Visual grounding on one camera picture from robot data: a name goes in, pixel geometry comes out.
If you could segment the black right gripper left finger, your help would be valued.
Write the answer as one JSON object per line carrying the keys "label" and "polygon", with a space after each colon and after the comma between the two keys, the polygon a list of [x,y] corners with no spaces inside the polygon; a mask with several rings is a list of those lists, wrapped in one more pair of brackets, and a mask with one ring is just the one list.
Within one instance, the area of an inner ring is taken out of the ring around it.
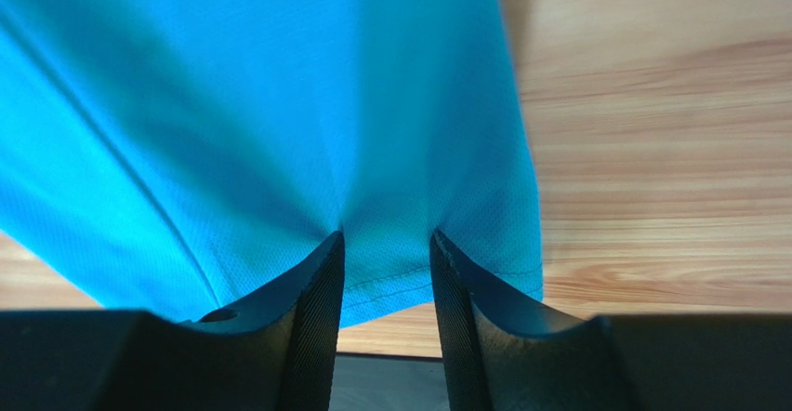
{"label": "black right gripper left finger", "polygon": [[1,315],[5,410],[325,410],[344,289],[330,234],[297,266],[196,321],[132,310]]}

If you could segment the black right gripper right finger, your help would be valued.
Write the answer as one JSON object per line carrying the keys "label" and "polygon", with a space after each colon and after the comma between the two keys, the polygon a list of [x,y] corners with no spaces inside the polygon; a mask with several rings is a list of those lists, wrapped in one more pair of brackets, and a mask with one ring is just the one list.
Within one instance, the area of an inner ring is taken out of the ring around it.
{"label": "black right gripper right finger", "polygon": [[441,232],[430,271],[454,410],[787,410],[791,318],[602,314],[530,298]]}

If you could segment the blue t shirt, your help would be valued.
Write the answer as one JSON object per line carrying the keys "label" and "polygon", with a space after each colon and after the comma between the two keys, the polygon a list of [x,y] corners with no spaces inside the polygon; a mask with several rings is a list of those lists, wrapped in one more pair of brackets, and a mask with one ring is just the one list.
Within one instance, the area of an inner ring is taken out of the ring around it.
{"label": "blue t shirt", "polygon": [[341,323],[432,298],[441,231],[542,296],[499,0],[1,0],[1,228],[196,319],[346,242]]}

